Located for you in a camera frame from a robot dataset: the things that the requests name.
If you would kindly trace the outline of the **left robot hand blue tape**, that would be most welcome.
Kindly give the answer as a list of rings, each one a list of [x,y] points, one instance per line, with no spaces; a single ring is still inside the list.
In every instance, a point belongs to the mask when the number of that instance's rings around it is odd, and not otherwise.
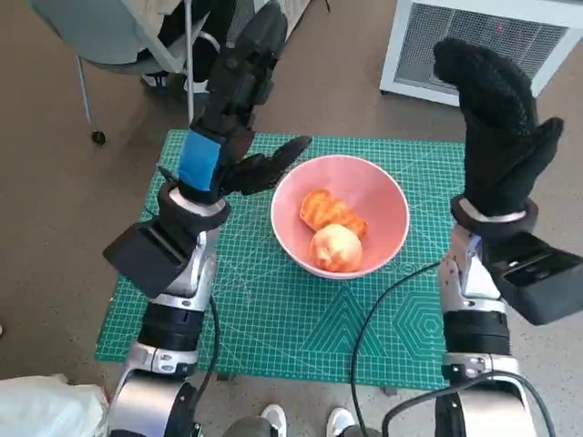
[[[178,188],[184,198],[213,204],[232,192],[251,195],[274,188],[311,144],[310,137],[299,136],[270,156],[248,153],[255,137],[253,111],[266,103],[273,88],[287,29],[280,5],[270,1],[233,45],[220,50],[206,106],[191,123],[181,152]]]

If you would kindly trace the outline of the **right robot hand black glove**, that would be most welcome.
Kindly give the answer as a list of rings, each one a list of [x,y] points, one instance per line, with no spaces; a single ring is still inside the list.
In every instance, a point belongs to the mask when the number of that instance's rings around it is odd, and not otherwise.
[[[529,77],[506,56],[451,37],[434,55],[434,73],[457,89],[465,119],[464,197],[489,218],[525,210],[557,153],[563,119],[539,120]]]

